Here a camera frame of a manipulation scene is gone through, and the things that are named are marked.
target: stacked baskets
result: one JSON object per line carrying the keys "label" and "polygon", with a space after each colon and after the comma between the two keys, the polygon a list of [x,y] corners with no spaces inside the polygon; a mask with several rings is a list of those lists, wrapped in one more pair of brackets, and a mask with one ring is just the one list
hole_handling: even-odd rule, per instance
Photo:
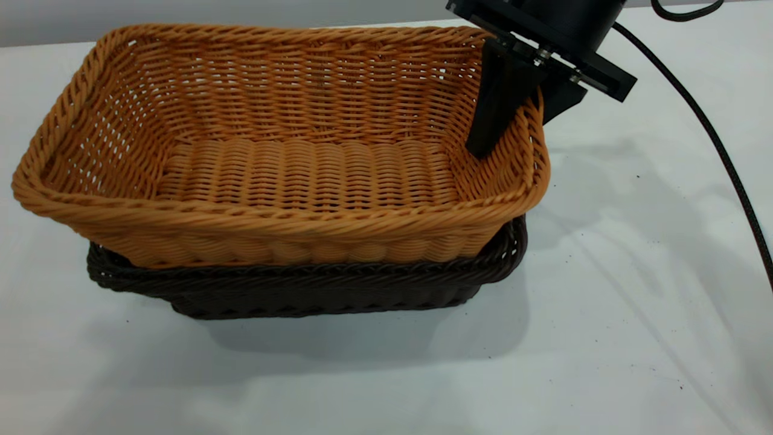
{"label": "stacked baskets", "polygon": [[463,302],[523,257],[541,104],[465,150],[478,29],[132,26],[105,36],[14,174],[93,243],[92,279],[198,318]]}

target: basket inner wall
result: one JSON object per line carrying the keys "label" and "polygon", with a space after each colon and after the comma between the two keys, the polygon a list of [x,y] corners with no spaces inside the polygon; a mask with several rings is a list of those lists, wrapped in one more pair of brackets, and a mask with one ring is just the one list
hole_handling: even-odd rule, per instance
{"label": "basket inner wall", "polygon": [[[530,182],[528,146],[484,162],[464,149],[483,32],[430,29],[444,34],[424,43],[287,32],[284,43],[132,36],[108,57],[44,182],[314,211],[452,204]],[[531,128],[523,112],[512,128]]]}

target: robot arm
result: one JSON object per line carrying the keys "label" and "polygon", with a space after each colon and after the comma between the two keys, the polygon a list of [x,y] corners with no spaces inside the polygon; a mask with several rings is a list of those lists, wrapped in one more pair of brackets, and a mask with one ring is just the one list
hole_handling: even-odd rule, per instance
{"label": "robot arm", "polygon": [[470,153],[485,158],[537,87],[545,123],[582,101],[587,89],[580,82],[624,101],[636,78],[596,49],[625,1],[450,0],[446,9],[494,35],[482,47],[478,104],[466,144]]}

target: black cylinder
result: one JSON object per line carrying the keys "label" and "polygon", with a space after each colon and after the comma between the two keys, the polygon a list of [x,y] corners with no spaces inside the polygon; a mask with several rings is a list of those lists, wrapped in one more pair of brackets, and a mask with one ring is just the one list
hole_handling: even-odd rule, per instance
{"label": "black cylinder", "polygon": [[525,0],[521,10],[595,52],[624,4],[625,0]]}

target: dark brown wicker basket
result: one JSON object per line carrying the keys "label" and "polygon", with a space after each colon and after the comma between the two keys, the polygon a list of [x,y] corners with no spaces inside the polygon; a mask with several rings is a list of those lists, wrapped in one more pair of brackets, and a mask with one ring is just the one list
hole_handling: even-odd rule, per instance
{"label": "dark brown wicker basket", "polygon": [[453,307],[506,278],[526,251],[526,218],[505,224],[473,259],[411,265],[242,266],[142,269],[92,243],[89,276],[100,286],[169,301],[196,319],[303,317]]}

